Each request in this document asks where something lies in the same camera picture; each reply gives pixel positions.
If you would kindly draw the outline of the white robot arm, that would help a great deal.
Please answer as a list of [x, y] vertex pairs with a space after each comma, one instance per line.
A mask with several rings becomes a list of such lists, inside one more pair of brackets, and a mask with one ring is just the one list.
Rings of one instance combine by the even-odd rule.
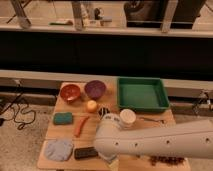
[[213, 123], [209, 120], [133, 130], [135, 115], [105, 114], [93, 145], [113, 163], [118, 155], [147, 155], [213, 159]]

